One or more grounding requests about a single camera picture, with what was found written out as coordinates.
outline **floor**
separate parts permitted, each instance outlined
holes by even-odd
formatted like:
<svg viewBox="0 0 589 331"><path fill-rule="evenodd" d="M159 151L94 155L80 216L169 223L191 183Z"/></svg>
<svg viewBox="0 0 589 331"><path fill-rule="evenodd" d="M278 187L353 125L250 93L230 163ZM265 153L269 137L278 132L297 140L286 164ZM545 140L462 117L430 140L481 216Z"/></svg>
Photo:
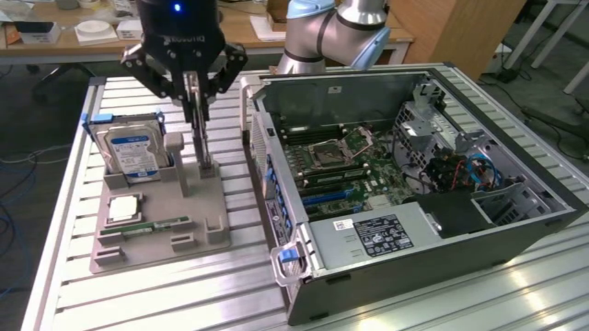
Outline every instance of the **floor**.
<svg viewBox="0 0 589 331"><path fill-rule="evenodd" d="M517 44L528 27L529 23L513 26L505 39L508 44ZM548 30L540 31L529 50L548 34ZM532 81L517 79L509 84L500 85L509 91L522 106L536 108L571 123L580 123L588 120L588 115L581 113L581 107L575 98L565 95L561 90L588 59L589 50L564 39L540 69L530 69L528 63L524 65L524 69L533 78ZM271 59L257 58L253 59L247 69L263 69L263 63L275 64L277 62L278 57ZM92 63L88 67L100 76L128 76L118 63ZM0 157L18 152L68 144L72 141L79 125L87 78L79 72L67 73L47 87L46 92L50 100L46 105L39 105L31 100L28 87L55 66L47 65L40 66L40 68L42 73L31 75L24 66L15 66L11 74L0 79L0 123L4 124L0 130ZM6 72L7 69L8 67L0 68L0 72ZM492 77L482 77L482 79L486 82L494 82ZM518 107L496 86L485 86L484 88L517 116L522 116ZM576 95L585 95L585 97L589 95L589 79L580 85ZM530 122L529 125L556 147L553 130L537 121ZM581 139L568 134L563 134L563 136L561 147L567 152L581 155L585 150ZM39 161L62 159L67 155L68 149L64 148L42 154ZM589 174L588 164L577 160L572 160L572 162ZM12 169L12 171L0 169L0 192L4 192L26 174L14 171L27 172L31 164L23 163L16 167L0 163L0 166L11 166ZM23 244L27 249L24 250L19 244L22 241L16 240L8 253L0 256L0 293L16 283L15 291L0 297L0 330L18 330L23 321L64 168L66 162L39 165L35 170L36 183L34 188L22 199L7 205L11 216L22 230ZM3 198L3 201L8 201L11 197L14 195ZM8 239L8 235L0 236L0 249L7 245Z"/></svg>

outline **hard drive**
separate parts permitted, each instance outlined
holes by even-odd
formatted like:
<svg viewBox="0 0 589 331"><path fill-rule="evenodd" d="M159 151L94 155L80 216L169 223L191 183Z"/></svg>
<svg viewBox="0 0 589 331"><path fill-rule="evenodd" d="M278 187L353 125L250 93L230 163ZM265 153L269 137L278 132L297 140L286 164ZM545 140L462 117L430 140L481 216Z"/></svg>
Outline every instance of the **hard drive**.
<svg viewBox="0 0 589 331"><path fill-rule="evenodd" d="M84 123L108 174L124 174L128 183L159 180L159 169L170 166L162 124L162 113L100 114Z"/></svg>

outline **warning label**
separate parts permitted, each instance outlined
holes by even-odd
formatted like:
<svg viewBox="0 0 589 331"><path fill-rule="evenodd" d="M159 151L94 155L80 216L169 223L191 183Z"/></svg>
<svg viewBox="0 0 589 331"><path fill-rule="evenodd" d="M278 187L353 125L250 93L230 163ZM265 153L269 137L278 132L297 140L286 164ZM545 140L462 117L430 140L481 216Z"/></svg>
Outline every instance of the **warning label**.
<svg viewBox="0 0 589 331"><path fill-rule="evenodd" d="M412 239L396 215L354 223L360 240L372 257L413 247Z"/></svg>

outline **aluminum table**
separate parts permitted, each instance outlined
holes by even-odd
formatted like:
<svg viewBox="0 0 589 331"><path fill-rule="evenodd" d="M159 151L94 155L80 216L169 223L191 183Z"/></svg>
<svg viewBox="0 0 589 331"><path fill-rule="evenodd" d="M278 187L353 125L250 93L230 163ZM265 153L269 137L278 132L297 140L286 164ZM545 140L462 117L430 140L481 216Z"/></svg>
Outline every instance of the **aluminum table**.
<svg viewBox="0 0 589 331"><path fill-rule="evenodd" d="M440 64L438 70L589 203L587 176L456 68ZM234 84L219 95L207 127L209 147L221 162L231 248L140 268L91 274L104 164L96 146L79 128L24 330L579 330L589 327L587 218L548 236L505 265L314 323L289 327L239 137L239 94L239 86ZM476 130L476 120L450 99L446 102L446 112L458 124L465 130ZM166 114L167 131L183 132L186 141L191 141L182 109L170 100L154 97L132 78L92 80L86 113L128 114L155 109ZM186 163L195 162L191 142L183 156Z"/></svg>

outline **circuit board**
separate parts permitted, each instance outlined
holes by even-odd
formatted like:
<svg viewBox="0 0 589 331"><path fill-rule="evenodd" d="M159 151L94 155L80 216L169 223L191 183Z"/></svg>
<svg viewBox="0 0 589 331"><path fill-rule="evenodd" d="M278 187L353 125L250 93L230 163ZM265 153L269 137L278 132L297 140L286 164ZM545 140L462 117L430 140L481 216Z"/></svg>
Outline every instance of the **circuit board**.
<svg viewBox="0 0 589 331"><path fill-rule="evenodd" d="M416 195L384 144L358 132L351 130L341 140L345 144L331 140L283 146L310 221L390 207ZM329 148L317 148L327 144ZM346 150L347 146L357 152Z"/></svg>

